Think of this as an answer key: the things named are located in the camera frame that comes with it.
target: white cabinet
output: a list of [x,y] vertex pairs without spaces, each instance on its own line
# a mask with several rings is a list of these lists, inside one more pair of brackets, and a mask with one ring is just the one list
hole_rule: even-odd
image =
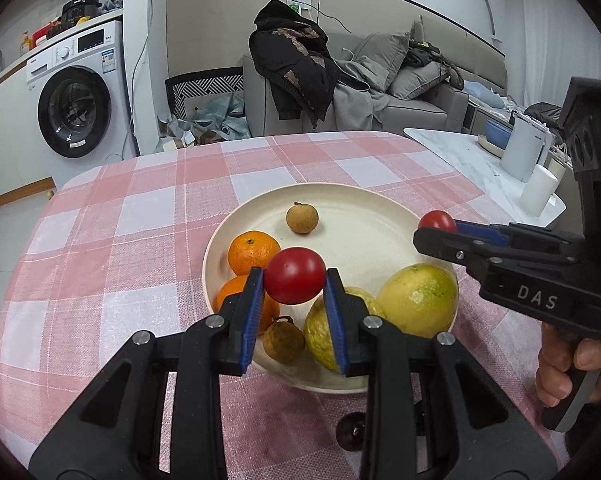
[[27,97],[24,69],[0,84],[0,195],[50,176],[36,107]]

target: sofa armrest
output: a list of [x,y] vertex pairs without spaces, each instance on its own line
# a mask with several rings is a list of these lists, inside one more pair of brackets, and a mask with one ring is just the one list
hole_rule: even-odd
[[256,71],[254,60],[250,56],[243,57],[243,86],[245,115],[252,137],[305,133],[305,114],[292,121],[281,121],[278,118],[270,83]]
[[447,83],[441,83],[425,92],[421,99],[439,107],[447,113],[445,128],[449,132],[460,132],[467,113],[469,95],[456,90]]

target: orange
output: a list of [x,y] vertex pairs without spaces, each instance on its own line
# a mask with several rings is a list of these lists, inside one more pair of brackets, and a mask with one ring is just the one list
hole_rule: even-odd
[[[223,301],[232,294],[243,292],[247,283],[247,276],[238,276],[229,280],[229,282],[223,285],[216,296],[216,301],[213,305],[213,311],[218,312],[222,307]],[[276,303],[268,294],[264,295],[263,301],[263,312],[261,313],[261,322],[258,327],[258,333],[261,334],[267,330],[270,325],[274,322],[276,317],[280,316],[280,305]]]
[[252,267],[263,267],[280,251],[280,245],[267,233],[248,231],[234,238],[229,246],[229,267],[237,276],[249,274]]

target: soap bottle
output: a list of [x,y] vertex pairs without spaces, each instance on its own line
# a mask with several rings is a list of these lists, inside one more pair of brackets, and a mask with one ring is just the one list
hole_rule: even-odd
[[32,38],[29,37],[29,31],[23,33],[23,43],[21,43],[21,56],[32,49]]

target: checkered tablecloth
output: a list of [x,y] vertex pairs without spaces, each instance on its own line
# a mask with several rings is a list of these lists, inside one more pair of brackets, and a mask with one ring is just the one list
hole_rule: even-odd
[[[216,226],[252,197],[297,182],[364,187],[419,216],[435,208],[509,221],[434,153],[381,132],[236,140],[87,171],[46,207],[0,316],[0,436],[21,462],[133,332],[181,332],[208,315],[201,267]],[[536,420],[538,323],[479,298],[464,269],[458,276],[456,336]],[[359,456],[338,447],[334,428],[365,396],[312,394],[254,369],[223,378],[221,395],[231,479],[357,478]],[[564,462],[559,439],[538,431]]]

